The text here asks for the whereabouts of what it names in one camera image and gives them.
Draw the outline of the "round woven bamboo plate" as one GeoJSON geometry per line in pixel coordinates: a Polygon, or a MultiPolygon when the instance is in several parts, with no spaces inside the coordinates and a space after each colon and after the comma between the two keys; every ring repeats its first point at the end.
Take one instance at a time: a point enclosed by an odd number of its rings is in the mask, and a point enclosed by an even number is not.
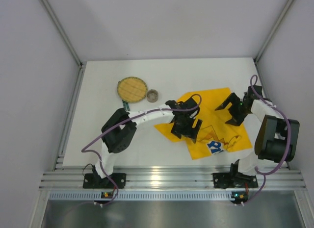
{"type": "Polygon", "coordinates": [[[130,76],[126,77],[117,84],[117,94],[121,100],[128,103],[142,101],[146,97],[148,86],[142,79],[130,76]]]}

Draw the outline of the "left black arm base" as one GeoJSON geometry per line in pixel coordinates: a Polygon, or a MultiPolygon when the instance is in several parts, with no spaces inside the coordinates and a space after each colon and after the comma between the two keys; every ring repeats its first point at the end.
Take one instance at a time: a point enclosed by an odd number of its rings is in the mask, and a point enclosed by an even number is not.
{"type": "Polygon", "coordinates": [[[113,189],[119,188],[123,189],[126,185],[126,176],[124,173],[113,173],[110,178],[115,182],[115,184],[109,180],[109,178],[100,178],[98,174],[85,174],[83,181],[84,189],[113,189]]]}

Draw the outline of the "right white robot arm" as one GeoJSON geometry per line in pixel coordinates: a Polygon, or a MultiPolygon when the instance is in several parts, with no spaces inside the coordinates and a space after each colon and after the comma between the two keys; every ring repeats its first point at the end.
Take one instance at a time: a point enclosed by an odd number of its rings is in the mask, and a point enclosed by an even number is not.
{"type": "Polygon", "coordinates": [[[238,127],[248,114],[254,114],[261,122],[254,152],[235,162],[240,175],[271,175],[284,162],[294,159],[300,123],[288,119],[269,99],[264,99],[261,86],[249,86],[242,99],[235,93],[229,94],[215,110],[225,109],[229,104],[231,118],[226,124],[238,127]]]}

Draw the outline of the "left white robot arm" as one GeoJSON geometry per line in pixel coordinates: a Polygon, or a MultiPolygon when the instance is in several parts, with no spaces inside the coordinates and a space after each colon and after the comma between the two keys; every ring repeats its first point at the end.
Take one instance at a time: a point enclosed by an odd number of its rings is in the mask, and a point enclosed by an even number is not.
{"type": "Polygon", "coordinates": [[[101,129],[102,149],[100,159],[93,168],[100,179],[112,175],[116,155],[126,150],[140,129],[160,124],[172,124],[170,134],[178,139],[189,138],[196,143],[202,120],[196,117],[200,102],[193,97],[186,101],[169,100],[157,108],[129,112],[116,110],[101,129]]]}

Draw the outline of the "yellow cartoon print cloth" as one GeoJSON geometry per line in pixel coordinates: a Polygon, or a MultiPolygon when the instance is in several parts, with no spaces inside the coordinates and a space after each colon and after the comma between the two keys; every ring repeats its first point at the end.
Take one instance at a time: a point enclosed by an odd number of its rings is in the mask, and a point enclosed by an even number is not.
{"type": "Polygon", "coordinates": [[[155,128],[171,142],[185,141],[193,160],[212,156],[221,152],[238,152],[252,148],[251,140],[244,127],[226,124],[231,118],[227,109],[215,109],[231,94],[228,87],[187,92],[177,101],[186,101],[193,94],[202,97],[200,112],[196,119],[202,120],[196,143],[191,139],[181,139],[171,134],[173,124],[159,124],[155,128]]]}

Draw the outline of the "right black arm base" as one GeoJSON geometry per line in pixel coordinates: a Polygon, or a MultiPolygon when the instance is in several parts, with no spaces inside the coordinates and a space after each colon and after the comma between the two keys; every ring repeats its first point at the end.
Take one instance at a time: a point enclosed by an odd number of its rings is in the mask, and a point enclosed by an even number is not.
{"type": "Polygon", "coordinates": [[[247,176],[243,174],[231,173],[213,173],[214,188],[227,189],[227,188],[258,188],[256,176],[247,176]]]}

